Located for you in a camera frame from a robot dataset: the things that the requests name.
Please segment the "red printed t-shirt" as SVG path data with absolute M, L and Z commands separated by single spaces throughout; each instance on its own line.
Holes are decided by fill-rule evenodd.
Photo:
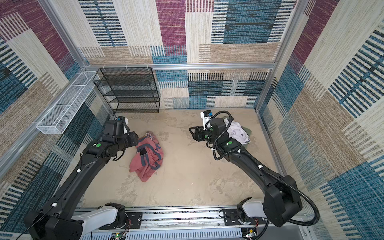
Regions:
M 135 172 L 142 182 L 146 182 L 162 166 L 164 152 L 153 132 L 148 131 L 139 139 L 137 152 L 130 163 L 130 173 Z

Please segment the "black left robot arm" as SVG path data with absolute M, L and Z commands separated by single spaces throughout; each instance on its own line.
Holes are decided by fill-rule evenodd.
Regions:
M 91 141 L 63 185 L 37 212 L 24 218 L 26 233 L 34 240 L 79 240 L 104 226 L 115 229 L 127 224 L 125 206 L 109 203 L 100 209 L 74 216 L 81 197 L 96 175 L 109 161 L 119 160 L 118 152 L 138 145 L 138 135 L 131 132 L 128 120 L 119 116 L 106 122 L 101 137 Z

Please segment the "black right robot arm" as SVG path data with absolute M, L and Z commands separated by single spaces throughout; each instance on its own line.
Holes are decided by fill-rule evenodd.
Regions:
M 223 119 L 213 119 L 213 126 L 190 127 L 194 140 L 212 145 L 218 159 L 226 159 L 245 172 L 264 193 L 263 212 L 275 226 L 282 227 L 289 222 L 300 225 L 293 217 L 303 209 L 296 181 L 289 175 L 283 177 L 253 157 L 236 139 L 223 132 Z

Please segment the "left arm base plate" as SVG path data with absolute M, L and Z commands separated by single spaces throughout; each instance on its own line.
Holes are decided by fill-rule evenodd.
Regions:
M 116 220 L 104 225 L 99 230 L 127 230 L 139 229 L 142 222 L 142 212 L 118 213 Z

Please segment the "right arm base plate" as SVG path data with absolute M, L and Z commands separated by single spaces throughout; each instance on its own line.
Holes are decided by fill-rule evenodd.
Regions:
M 242 220 L 236 209 L 221 209 L 218 214 L 225 226 L 264 225 L 267 222 L 267 219 L 260 217 Z

